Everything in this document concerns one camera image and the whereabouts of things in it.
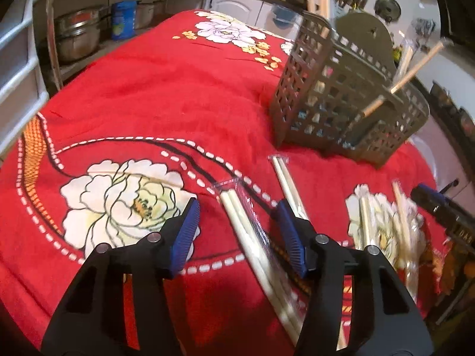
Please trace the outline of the person right hand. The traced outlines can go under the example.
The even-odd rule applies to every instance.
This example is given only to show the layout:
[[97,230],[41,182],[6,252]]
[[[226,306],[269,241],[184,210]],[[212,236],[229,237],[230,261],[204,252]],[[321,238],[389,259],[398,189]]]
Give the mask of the person right hand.
[[432,271],[436,276],[436,295],[446,297],[456,286],[457,277],[474,280],[474,256],[455,248],[454,242],[447,238],[443,251],[432,251]]

